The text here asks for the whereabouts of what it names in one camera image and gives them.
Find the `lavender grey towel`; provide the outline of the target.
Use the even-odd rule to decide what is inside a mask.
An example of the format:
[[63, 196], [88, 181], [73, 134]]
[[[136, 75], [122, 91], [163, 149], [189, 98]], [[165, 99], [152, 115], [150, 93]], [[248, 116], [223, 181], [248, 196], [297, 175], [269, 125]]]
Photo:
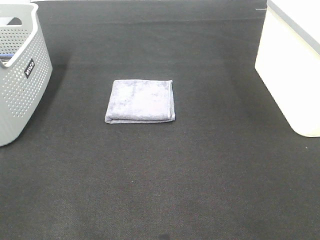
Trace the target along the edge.
[[167, 123], [176, 118], [172, 80], [118, 79], [105, 113], [107, 124]]

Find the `cream white storage bin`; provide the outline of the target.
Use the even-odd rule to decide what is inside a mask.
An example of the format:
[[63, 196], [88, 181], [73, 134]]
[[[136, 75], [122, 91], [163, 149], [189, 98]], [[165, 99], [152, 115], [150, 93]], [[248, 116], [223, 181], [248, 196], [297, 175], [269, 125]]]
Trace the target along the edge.
[[255, 69], [290, 127], [320, 135], [320, 2], [269, 0]]

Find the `grey perforated laundry basket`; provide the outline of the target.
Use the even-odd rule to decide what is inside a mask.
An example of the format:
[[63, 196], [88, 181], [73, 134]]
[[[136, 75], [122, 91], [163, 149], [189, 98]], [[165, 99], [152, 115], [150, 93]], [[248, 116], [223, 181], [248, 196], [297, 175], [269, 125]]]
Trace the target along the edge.
[[0, 145], [13, 142], [37, 108], [53, 71], [39, 22], [39, 6], [32, 2], [5, 1], [2, 18], [20, 24], [0, 27], [0, 53], [14, 54], [0, 61]]

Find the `blue cloth in basket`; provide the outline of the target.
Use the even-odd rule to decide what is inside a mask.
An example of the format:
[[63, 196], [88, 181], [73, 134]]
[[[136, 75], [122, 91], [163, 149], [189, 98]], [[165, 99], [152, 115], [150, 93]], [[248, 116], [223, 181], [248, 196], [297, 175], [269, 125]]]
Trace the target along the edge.
[[2, 62], [8, 62], [14, 56], [13, 53], [1, 53], [0, 60]]

